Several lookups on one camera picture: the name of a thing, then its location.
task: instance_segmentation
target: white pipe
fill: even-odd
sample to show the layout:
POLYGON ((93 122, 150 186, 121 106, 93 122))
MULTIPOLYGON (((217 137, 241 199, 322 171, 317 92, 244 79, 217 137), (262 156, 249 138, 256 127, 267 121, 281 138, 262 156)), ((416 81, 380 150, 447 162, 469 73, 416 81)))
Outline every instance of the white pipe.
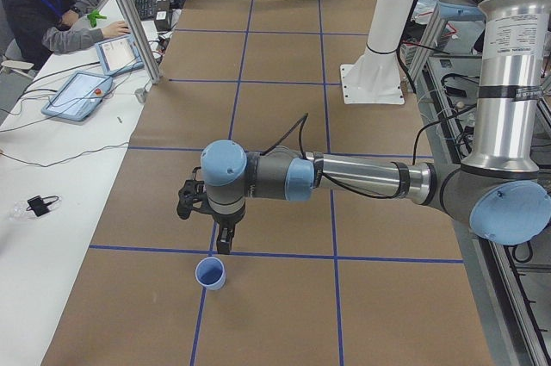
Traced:
POLYGON ((377 0, 364 54, 354 65, 341 65, 344 103, 404 103, 394 51, 412 2, 377 0))

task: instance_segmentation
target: person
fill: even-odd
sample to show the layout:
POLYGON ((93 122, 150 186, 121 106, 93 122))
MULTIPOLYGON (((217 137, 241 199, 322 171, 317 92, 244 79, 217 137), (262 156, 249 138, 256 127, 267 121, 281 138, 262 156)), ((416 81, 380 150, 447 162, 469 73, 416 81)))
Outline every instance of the person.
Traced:
POLYGON ((118 21, 105 28, 71 29, 100 0, 2 0, 8 24, 22 57, 40 69, 52 53, 86 49, 94 43, 128 34, 118 21))

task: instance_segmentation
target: tablet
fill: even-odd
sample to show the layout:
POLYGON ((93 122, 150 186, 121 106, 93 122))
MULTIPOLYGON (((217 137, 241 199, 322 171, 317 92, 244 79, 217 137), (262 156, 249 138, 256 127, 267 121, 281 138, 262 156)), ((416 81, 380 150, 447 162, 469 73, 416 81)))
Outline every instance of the tablet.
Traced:
POLYGON ((110 76, 76 71, 41 112, 68 121, 83 121, 102 102, 112 84, 110 76))
POLYGON ((108 76, 117 76, 144 66, 131 34, 100 41, 95 47, 103 73, 108 76))

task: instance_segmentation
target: lanyard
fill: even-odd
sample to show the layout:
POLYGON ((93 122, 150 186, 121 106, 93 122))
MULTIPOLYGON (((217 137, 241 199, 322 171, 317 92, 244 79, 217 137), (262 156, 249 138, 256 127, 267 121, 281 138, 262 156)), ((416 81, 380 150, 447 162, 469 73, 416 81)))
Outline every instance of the lanyard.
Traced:
POLYGON ((59 17, 59 19, 62 19, 63 18, 63 14, 61 13, 61 0, 55 0, 56 1, 56 4, 57 6, 54 6, 52 3, 50 3, 49 0, 41 0, 46 6, 48 6, 52 11, 53 13, 55 13, 55 15, 57 17, 59 17))

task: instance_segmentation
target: blue cup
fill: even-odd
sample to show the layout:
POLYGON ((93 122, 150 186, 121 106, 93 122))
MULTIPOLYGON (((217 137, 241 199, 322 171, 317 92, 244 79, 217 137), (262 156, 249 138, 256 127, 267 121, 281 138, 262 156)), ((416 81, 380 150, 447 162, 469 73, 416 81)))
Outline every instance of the blue cup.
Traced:
POLYGON ((207 290, 218 290, 226 282, 224 263, 216 257, 203 258, 195 268, 195 279, 207 290))

